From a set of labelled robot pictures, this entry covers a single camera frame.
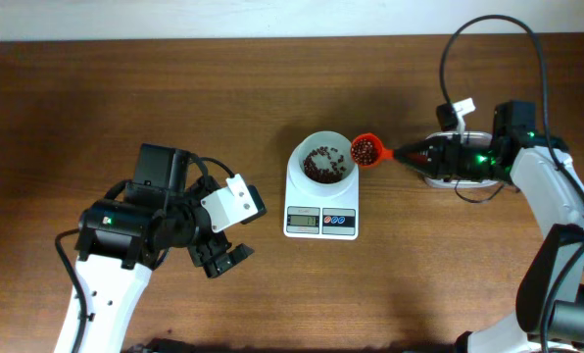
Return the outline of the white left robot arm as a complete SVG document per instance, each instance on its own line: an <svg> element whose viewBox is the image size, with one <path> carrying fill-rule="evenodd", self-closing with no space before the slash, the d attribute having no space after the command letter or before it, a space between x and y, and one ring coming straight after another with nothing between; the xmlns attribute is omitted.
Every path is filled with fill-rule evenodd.
<svg viewBox="0 0 584 353"><path fill-rule="evenodd" d="M253 254L224 232L263 216L259 191L229 173L225 186L209 174L208 159L181 149L142 144L131 179L82 212L74 262L62 240L56 250L73 285L56 351L118 352L152 273L173 248L216 278Z"/></svg>

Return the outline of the white round bowl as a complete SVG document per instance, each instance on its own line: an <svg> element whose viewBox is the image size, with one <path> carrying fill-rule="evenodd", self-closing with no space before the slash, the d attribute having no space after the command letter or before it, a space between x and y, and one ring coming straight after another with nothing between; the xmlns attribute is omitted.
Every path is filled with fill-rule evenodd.
<svg viewBox="0 0 584 353"><path fill-rule="evenodd" d="M350 178L357 170L351 157L352 142L334 131L319 131L306 137L290 158L290 170L302 181L333 185Z"/></svg>

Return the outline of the orange plastic scoop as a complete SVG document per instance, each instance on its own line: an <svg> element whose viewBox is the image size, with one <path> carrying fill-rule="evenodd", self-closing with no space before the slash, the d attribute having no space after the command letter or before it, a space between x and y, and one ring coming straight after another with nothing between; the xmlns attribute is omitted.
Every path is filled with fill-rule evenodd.
<svg viewBox="0 0 584 353"><path fill-rule="evenodd" d="M352 160L361 168L373 168L384 161L394 159L394 151L384 146L373 133L357 136L350 149Z"/></svg>

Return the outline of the clear plastic bean container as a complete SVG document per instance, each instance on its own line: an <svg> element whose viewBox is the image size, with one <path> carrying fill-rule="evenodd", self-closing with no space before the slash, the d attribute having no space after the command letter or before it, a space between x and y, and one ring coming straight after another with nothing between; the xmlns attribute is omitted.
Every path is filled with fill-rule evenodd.
<svg viewBox="0 0 584 353"><path fill-rule="evenodd" d="M463 143L467 146L488 146L492 140L492 135L483 131L466 131ZM497 182L490 179L481 181L469 179L452 179L444 180L440 178L430 178L425 176L423 178L425 183L433 188L449 189L449 188L484 188L496 185Z"/></svg>

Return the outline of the red beans in bowl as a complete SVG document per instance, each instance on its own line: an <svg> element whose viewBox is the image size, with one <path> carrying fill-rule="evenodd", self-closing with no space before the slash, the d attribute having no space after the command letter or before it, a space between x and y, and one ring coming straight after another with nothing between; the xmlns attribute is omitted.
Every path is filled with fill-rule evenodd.
<svg viewBox="0 0 584 353"><path fill-rule="evenodd" d="M306 177L324 184L342 180L347 171L344 155L335 147L328 146L311 150L304 158L302 167Z"/></svg>

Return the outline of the white digital kitchen scale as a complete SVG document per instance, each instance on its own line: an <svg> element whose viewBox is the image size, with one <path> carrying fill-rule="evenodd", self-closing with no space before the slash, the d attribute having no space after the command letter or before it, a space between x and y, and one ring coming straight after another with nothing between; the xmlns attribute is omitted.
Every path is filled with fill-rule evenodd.
<svg viewBox="0 0 584 353"><path fill-rule="evenodd" d="M358 167L341 183L320 185L302 181L299 172L290 170L289 161L283 233L291 238L357 239L360 234Z"/></svg>

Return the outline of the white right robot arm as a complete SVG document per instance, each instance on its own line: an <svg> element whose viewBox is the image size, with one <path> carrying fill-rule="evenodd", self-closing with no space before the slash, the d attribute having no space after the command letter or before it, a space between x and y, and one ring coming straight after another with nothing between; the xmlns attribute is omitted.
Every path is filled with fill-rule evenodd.
<svg viewBox="0 0 584 353"><path fill-rule="evenodd" d="M565 143L538 132L534 104L498 105L487 146L453 133L404 145L393 157L430 178L517 187L543 234L514 311L489 328L465 332L456 351L584 351L584 186Z"/></svg>

